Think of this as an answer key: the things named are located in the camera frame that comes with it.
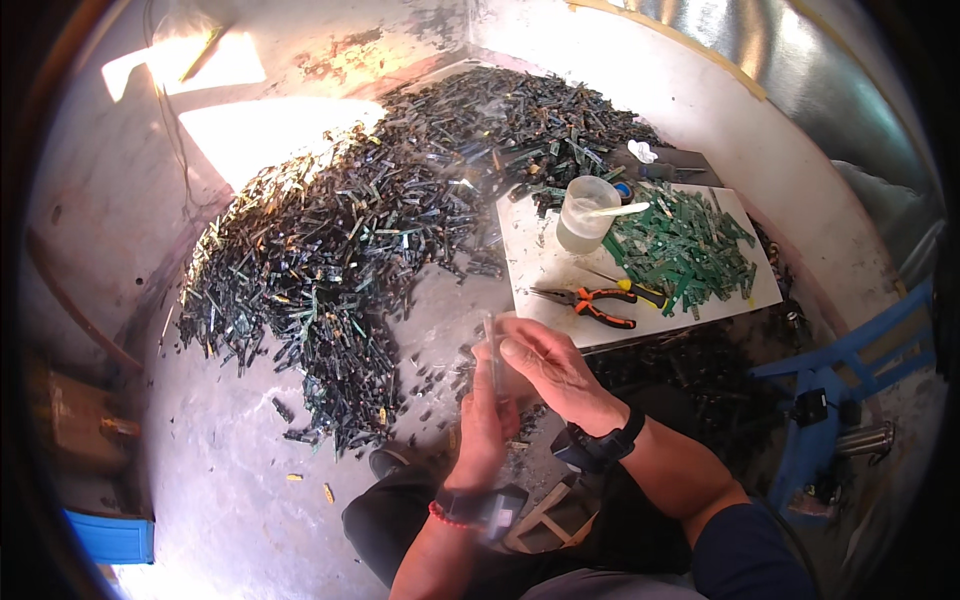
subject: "needle-nose pliers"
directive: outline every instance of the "needle-nose pliers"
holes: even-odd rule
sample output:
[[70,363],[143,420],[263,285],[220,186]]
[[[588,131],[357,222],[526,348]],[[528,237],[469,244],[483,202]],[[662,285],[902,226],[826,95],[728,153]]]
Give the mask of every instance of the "needle-nose pliers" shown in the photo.
[[531,287],[530,292],[540,296],[541,298],[552,300],[557,304],[566,304],[568,306],[572,306],[573,310],[575,310],[578,315],[590,316],[600,323],[610,327],[616,327],[617,329],[634,329],[636,327],[636,321],[613,317],[593,305],[595,300],[603,300],[606,298],[623,300],[625,302],[629,302],[630,304],[636,304],[636,294],[631,292],[626,292],[616,288],[593,290],[591,292],[586,287],[582,287],[576,292],[572,290]]

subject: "metal cylinder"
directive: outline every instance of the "metal cylinder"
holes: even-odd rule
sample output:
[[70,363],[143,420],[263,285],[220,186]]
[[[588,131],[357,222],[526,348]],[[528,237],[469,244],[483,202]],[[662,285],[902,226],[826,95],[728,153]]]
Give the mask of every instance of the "metal cylinder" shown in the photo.
[[837,438],[836,452],[840,456],[882,454],[894,445],[897,428],[891,421],[882,425],[851,429]]

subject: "white spatula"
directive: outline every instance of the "white spatula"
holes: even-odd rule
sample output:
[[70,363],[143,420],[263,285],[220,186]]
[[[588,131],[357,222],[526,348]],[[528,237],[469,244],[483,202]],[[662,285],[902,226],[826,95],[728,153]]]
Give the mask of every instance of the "white spatula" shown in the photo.
[[635,212],[643,212],[649,207],[650,203],[634,203],[627,204],[626,206],[614,206],[613,208],[597,208],[596,210],[592,210],[590,214],[617,217],[620,215],[629,215]]

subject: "plastic cup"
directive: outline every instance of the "plastic cup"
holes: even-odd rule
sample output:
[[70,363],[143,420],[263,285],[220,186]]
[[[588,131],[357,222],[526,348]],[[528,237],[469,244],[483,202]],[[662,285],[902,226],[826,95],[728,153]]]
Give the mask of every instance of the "plastic cup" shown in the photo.
[[557,222],[557,241],[571,254],[595,251],[615,217],[596,215],[593,211],[621,205],[620,194],[607,181],[592,175],[578,177],[566,187]]

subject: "white board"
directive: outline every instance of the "white board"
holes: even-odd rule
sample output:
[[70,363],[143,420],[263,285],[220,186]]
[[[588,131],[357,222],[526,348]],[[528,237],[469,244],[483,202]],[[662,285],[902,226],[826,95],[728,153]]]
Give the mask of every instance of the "white board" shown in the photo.
[[[674,184],[674,189],[695,194],[700,192],[709,199],[709,188],[700,185]],[[715,187],[720,208],[729,212],[741,227],[756,237],[747,213],[733,190]],[[693,319],[692,312],[683,312],[683,305],[677,302],[673,317],[664,317],[660,311],[640,300],[629,304],[619,300],[600,300],[597,307],[615,317],[625,317],[636,321],[636,329],[615,329],[596,322],[591,317],[581,317],[570,306],[563,306],[529,293],[530,286],[546,288],[565,288],[575,290],[581,286],[589,289],[616,287],[615,283],[593,275],[576,264],[583,264],[594,271],[610,276],[625,277],[622,269],[616,266],[613,257],[601,246],[586,256],[575,256],[561,247],[557,241],[557,220],[559,213],[548,211],[544,220],[537,218],[537,209],[530,196],[516,204],[504,196],[496,203],[500,227],[503,231],[503,245],[507,254],[507,267],[510,283],[514,292],[516,314],[527,319],[536,319],[555,329],[563,331],[573,339],[577,348],[589,348],[610,342],[619,342],[632,338],[660,333],[670,329],[688,327],[693,324],[726,319],[733,315],[750,312],[763,306],[782,301],[780,288],[769,268],[766,254],[757,243],[753,248],[746,240],[737,240],[740,252],[747,260],[757,264],[756,278],[752,295],[741,298],[739,290],[727,301],[713,295],[706,304],[700,306],[700,321]]]

